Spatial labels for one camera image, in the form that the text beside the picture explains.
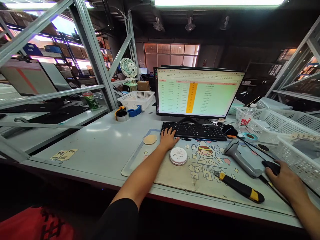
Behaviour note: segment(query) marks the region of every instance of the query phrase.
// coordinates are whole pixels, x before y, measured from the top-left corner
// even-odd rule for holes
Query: hand
[[[174,139],[174,134],[176,130],[172,131],[172,127],[168,130],[167,128],[161,131],[161,140],[159,147],[163,148],[165,151],[169,151],[171,148],[176,145],[180,138]]]
[[[291,205],[309,202],[307,190],[300,178],[289,169],[287,163],[274,161],[281,167],[278,176],[274,175],[270,168],[266,168],[266,174],[273,185],[289,200]]]

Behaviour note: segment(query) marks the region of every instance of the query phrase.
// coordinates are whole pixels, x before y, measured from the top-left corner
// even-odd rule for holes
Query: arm
[[[270,168],[266,168],[268,177],[288,199],[311,238],[320,239],[320,210],[310,201],[302,181],[289,169],[287,163],[278,160],[275,162],[281,167],[280,173],[275,176]]]
[[[142,200],[149,192],[157,176],[165,154],[179,140],[179,138],[173,138],[176,130],[171,131],[172,128],[169,130],[166,128],[165,131],[161,131],[159,146],[131,173],[110,204],[121,198],[130,198],[135,202],[138,209],[140,208]]]

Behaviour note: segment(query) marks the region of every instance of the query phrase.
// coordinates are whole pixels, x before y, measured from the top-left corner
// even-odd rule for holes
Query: black mouse
[[[280,166],[274,162],[269,162],[269,161],[262,161],[262,164],[265,166],[265,167],[269,167],[273,174],[278,176],[279,173],[280,173]]]

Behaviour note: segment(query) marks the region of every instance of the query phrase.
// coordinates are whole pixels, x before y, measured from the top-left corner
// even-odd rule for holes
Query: plastic bottle
[[[91,110],[97,110],[99,108],[98,103],[94,99],[94,96],[91,91],[83,92],[82,96],[84,96],[84,99],[86,100]]]
[[[256,111],[257,105],[254,103],[251,103],[250,107],[245,109],[243,113],[241,114],[238,122],[237,122],[237,127],[236,129],[239,131],[241,128],[245,128],[251,119],[253,118],[253,115]]]

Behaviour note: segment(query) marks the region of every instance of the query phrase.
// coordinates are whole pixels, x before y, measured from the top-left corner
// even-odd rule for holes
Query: black keyboard
[[[226,141],[227,138],[219,126],[193,123],[163,122],[161,130],[172,127],[177,130],[175,137],[200,138],[208,140]]]

